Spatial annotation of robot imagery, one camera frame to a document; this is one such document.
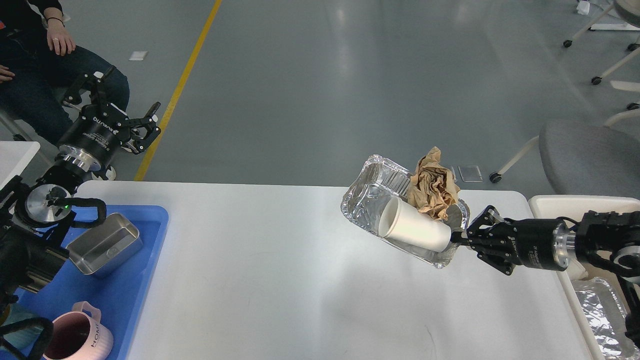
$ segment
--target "bracelet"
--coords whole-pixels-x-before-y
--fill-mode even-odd
[[[53,16],[47,19],[47,23],[49,23],[49,20],[51,20],[51,19],[56,19],[56,20],[58,20],[58,21],[60,21],[62,23],[62,26],[65,26],[65,22],[62,21],[62,19],[59,19],[59,18],[53,17]]]

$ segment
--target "aluminum foil tray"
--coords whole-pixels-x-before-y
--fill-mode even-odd
[[[369,156],[360,175],[342,197],[340,209],[352,223],[402,251],[426,261],[436,268],[443,268],[451,262],[458,244],[450,243],[442,252],[435,252],[409,245],[401,241],[385,239],[378,234],[378,223],[385,205],[393,196],[406,201],[406,190],[412,173],[393,161],[380,155]],[[469,222],[469,209],[462,199],[457,206],[447,210],[449,219],[445,222],[452,231],[462,231]]]
[[[627,311],[609,282],[594,277],[587,281],[572,281],[572,285],[605,359],[639,359],[640,351],[625,336]]]

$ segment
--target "white table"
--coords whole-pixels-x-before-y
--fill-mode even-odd
[[[345,188],[90,181],[170,222],[129,359],[591,359],[554,272],[438,270],[350,224]],[[515,192],[462,191],[530,218]]]
[[[22,173],[39,148],[37,142],[0,141],[0,188]]]

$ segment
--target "crumpled brown paper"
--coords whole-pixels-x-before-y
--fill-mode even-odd
[[[407,188],[407,201],[434,220],[447,220],[447,208],[458,202],[460,188],[451,170],[440,165],[440,155],[440,149],[433,147],[420,159]]]

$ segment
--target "paper cup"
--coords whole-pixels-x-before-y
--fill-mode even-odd
[[[399,197],[393,197],[382,211],[378,234],[383,238],[441,252],[449,244],[451,228],[418,212]]]

